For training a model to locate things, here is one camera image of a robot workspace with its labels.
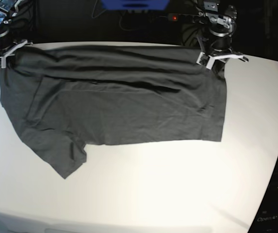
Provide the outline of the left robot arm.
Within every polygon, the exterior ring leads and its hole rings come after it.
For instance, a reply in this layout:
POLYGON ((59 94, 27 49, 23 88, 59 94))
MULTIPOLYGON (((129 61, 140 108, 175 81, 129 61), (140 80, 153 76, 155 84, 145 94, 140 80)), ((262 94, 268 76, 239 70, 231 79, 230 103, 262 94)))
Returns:
POLYGON ((222 12, 219 0, 197 0, 203 32, 198 35, 200 54, 196 63, 211 70, 216 62, 226 63, 229 59, 240 59, 242 54, 232 49, 232 36, 237 29, 237 11, 232 5, 222 12))

